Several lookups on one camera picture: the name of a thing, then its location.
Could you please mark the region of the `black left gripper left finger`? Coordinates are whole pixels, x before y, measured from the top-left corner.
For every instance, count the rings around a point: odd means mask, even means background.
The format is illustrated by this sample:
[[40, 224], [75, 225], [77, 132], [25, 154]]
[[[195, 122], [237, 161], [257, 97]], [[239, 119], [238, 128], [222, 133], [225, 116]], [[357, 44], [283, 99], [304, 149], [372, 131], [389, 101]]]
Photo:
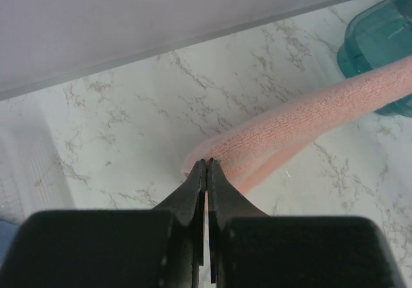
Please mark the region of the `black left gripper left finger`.
[[1, 267], [2, 287], [197, 287], [206, 164], [152, 209], [30, 216]]

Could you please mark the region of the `pink terry towel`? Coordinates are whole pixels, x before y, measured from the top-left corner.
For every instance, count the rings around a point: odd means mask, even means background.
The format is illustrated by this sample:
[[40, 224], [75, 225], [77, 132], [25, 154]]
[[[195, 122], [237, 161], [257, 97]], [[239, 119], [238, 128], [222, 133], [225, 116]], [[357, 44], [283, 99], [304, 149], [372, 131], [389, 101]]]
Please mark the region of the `pink terry towel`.
[[185, 159], [188, 175], [200, 159], [218, 160], [241, 193], [262, 183], [317, 137], [411, 93], [411, 57], [284, 102], [197, 146]]

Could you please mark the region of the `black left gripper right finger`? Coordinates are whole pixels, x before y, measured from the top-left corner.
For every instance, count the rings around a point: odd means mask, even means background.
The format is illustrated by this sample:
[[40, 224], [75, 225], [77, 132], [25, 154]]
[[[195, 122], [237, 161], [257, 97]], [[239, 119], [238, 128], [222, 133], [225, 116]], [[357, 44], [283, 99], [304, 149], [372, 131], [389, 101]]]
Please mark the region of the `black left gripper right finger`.
[[381, 229], [361, 216], [269, 216], [207, 164], [216, 287], [404, 287]]

